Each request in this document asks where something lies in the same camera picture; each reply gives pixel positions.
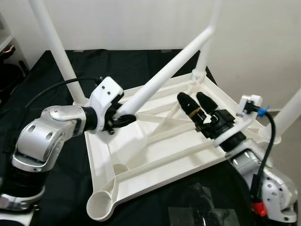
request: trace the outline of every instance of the shelf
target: shelf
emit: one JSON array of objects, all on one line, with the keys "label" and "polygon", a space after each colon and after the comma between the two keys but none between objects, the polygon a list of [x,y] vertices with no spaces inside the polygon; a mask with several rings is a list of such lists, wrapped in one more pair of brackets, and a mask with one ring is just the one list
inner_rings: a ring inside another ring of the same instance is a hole
[{"label": "shelf", "polygon": [[2,51],[13,39],[13,35],[0,36],[0,51]]}]

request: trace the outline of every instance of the white pole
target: white pole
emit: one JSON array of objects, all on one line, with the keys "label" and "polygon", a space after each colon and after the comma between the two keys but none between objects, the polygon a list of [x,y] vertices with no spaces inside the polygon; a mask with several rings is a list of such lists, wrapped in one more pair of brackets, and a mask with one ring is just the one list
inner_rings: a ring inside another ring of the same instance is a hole
[{"label": "white pole", "polygon": [[213,31],[206,28],[186,48],[178,53],[168,64],[166,64],[151,80],[141,87],[115,115],[120,117],[124,114],[135,114],[144,104],[170,79],[211,37]]},{"label": "white pole", "polygon": [[[209,24],[209,27],[213,30],[213,32],[215,32],[217,22],[220,18],[221,10],[222,10],[222,0],[216,0],[213,14],[211,16],[210,24]],[[207,66],[208,55],[210,52],[211,42],[212,42],[212,37],[202,46],[200,55],[198,57],[196,68],[192,70],[192,74],[195,76],[197,80],[200,79],[200,81],[202,81],[206,76],[206,66]]]},{"label": "white pole", "polygon": [[[74,79],[76,75],[63,48],[60,38],[55,30],[51,18],[47,12],[43,0],[29,0],[33,13],[44,31],[48,40],[49,49],[60,69],[64,80]],[[79,82],[73,82],[67,85],[71,96],[76,104],[84,105],[87,102],[85,95],[79,85]]]},{"label": "white pole", "polygon": [[[279,143],[281,135],[294,123],[301,115],[301,89],[299,89],[292,99],[287,102],[284,108],[275,116],[276,125],[275,142]],[[270,140],[271,126],[270,124],[259,130],[259,134],[266,140]]]}]

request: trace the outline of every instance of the white wall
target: white wall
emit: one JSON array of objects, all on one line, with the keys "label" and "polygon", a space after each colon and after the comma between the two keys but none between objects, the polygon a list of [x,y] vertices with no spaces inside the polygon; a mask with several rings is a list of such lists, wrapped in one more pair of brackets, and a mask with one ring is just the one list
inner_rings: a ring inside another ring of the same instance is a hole
[{"label": "white wall", "polygon": [[[205,28],[212,0],[45,0],[66,49],[183,48]],[[281,108],[300,87],[299,0],[225,0],[208,65],[232,98]],[[27,0],[0,13],[32,67],[47,49]]]}]

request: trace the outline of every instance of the white tray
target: white tray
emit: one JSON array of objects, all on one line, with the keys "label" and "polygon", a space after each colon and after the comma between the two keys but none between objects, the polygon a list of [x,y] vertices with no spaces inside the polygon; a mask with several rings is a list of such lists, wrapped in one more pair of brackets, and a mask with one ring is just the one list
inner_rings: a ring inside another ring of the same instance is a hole
[{"label": "white tray", "polygon": [[[125,90],[120,103],[139,88]],[[225,160],[225,152],[195,131],[177,102],[179,92],[195,99],[199,91],[235,115],[235,101],[208,78],[198,84],[189,73],[171,78],[138,111],[137,121],[113,136],[85,133],[93,182],[87,213],[92,219],[107,220],[118,204]],[[255,132],[261,127],[254,121],[244,133],[257,140]]]}]

